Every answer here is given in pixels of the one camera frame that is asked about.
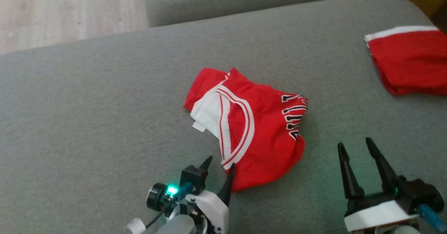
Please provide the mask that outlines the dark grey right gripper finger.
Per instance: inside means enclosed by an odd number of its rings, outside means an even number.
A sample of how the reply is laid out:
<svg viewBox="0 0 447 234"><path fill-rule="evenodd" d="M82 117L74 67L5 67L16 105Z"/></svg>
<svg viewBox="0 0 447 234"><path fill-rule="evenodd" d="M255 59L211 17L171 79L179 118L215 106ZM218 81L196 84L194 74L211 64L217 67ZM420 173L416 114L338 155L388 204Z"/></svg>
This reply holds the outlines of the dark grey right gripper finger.
<svg viewBox="0 0 447 234"><path fill-rule="evenodd" d="M381 151L376 146L375 142L372 140L372 138L367 137L366 138L366 144L367 148L370 152L370 155L373 157L380 178L382 182L382 189L384 192L390 192L395 191L396 188L396 181L397 181L397 175L393 168L390 166L386 158L383 156Z"/></svg>
<svg viewBox="0 0 447 234"><path fill-rule="evenodd" d="M337 145L337 151L339 155L340 172L342 174L345 198L357 199L364 197L365 192L358 184L356 176L351 168L349 155L342 142Z"/></svg>

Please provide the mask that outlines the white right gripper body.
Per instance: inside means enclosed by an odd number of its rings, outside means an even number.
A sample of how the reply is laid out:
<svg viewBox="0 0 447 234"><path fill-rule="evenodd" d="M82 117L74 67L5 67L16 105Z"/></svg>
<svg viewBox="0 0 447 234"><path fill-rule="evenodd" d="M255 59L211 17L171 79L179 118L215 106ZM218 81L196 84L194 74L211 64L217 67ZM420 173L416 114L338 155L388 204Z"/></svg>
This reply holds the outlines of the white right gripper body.
<svg viewBox="0 0 447 234"><path fill-rule="evenodd" d="M344 217L349 233L385 233L396 226L418 226L418 214L408 214L396 202L398 189L365 195L363 189L345 189Z"/></svg>

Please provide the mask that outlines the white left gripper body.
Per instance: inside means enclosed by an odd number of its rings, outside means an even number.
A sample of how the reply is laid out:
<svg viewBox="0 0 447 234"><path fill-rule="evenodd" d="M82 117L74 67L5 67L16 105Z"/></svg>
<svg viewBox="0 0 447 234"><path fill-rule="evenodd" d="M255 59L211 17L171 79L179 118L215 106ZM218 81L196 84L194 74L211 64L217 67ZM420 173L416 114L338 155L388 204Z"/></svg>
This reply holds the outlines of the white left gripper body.
<svg viewBox="0 0 447 234"><path fill-rule="evenodd" d="M229 203L229 190L217 194L204 190L199 195L188 194L180 202L180 213L192 218L192 234L227 234Z"/></svg>

